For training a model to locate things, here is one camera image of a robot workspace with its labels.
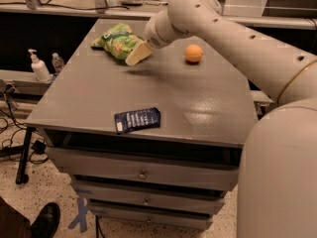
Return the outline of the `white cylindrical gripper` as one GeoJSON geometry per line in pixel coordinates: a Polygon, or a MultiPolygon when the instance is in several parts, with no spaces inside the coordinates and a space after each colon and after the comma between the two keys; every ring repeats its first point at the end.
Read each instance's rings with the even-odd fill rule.
{"type": "Polygon", "coordinates": [[[133,47],[125,59],[127,65],[136,65],[149,57],[153,51],[152,47],[162,49],[176,40],[184,39],[185,35],[172,25],[167,11],[161,11],[146,23],[145,38],[147,41],[139,41],[133,47]]]}

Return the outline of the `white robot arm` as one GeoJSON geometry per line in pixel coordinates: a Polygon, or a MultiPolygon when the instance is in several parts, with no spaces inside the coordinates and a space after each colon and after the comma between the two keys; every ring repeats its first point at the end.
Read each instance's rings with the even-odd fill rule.
{"type": "Polygon", "coordinates": [[[277,105],[243,148],[237,238],[317,238],[317,56],[223,18],[208,0],[169,0],[145,27],[157,49],[191,36],[277,105]]]}

